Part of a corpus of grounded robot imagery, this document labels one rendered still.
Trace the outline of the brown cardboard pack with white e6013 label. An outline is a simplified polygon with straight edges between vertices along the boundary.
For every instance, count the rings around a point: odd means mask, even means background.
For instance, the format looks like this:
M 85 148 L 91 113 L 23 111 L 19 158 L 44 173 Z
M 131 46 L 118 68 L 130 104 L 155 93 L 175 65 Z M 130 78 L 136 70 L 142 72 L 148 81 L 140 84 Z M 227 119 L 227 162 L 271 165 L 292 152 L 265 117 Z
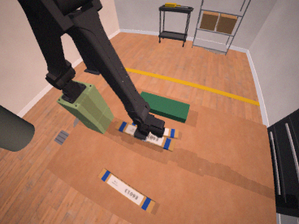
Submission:
M 102 172 L 98 176 L 102 181 L 110 185 L 117 192 L 128 198 L 131 202 L 141 207 L 148 213 L 151 212 L 154 207 L 155 201 L 151 200 L 149 197 L 141 194 L 139 191 L 133 187 L 126 184 L 121 179 L 117 178 L 110 171 L 103 168 Z

